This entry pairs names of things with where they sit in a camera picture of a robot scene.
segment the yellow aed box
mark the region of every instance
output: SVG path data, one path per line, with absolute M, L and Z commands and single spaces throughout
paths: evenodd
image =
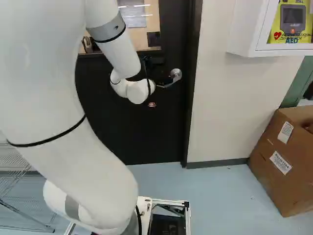
M 310 0 L 279 0 L 268 44 L 311 43 L 313 14 Z

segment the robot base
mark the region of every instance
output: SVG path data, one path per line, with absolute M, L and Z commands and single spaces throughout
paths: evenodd
M 191 235 L 191 209 L 188 201 L 138 197 L 137 206 L 141 217 L 142 235 Z M 73 234 L 75 226 L 70 223 L 64 235 Z

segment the door lever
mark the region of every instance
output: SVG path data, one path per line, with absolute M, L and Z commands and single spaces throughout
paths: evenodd
M 173 69 L 170 72 L 169 77 L 171 77 L 171 79 L 172 79 L 171 83 L 168 83 L 166 85 L 159 85 L 158 84 L 157 87 L 168 88 L 168 87 L 172 86 L 174 83 L 176 83 L 177 81 L 181 80 L 182 72 L 181 72 L 180 69 Z

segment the door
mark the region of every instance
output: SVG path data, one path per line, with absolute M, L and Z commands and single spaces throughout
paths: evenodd
M 182 70 L 180 81 L 167 88 L 157 87 L 141 105 L 112 90 L 112 66 L 95 45 L 80 49 L 76 87 L 86 116 L 101 142 L 127 165 L 179 162 L 183 158 L 190 2 L 118 0 L 137 53 L 146 61 L 148 77 L 162 86 L 171 82 L 172 69 Z

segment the baseboard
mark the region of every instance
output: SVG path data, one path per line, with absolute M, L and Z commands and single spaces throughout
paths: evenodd
M 238 159 L 227 159 L 227 160 L 217 160 L 208 162 L 195 162 L 187 163 L 187 169 L 197 169 L 197 168 L 207 168 L 207 167 L 217 167 L 226 165 L 244 165 L 247 164 L 248 158 L 238 158 Z

